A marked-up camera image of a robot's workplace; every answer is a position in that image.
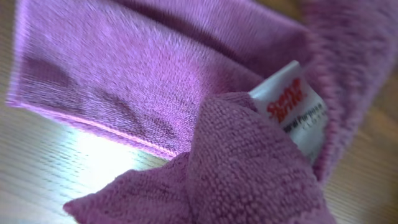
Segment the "purple cloth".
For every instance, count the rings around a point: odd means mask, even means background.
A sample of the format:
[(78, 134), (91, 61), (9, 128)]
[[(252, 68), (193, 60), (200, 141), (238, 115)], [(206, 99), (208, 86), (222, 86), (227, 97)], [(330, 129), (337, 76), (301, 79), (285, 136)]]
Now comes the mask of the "purple cloth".
[[(397, 58), (396, 1), (18, 1), (7, 103), (167, 159), (78, 223), (333, 223), (322, 184)], [(249, 92), (292, 61), (326, 104), (311, 163)]]

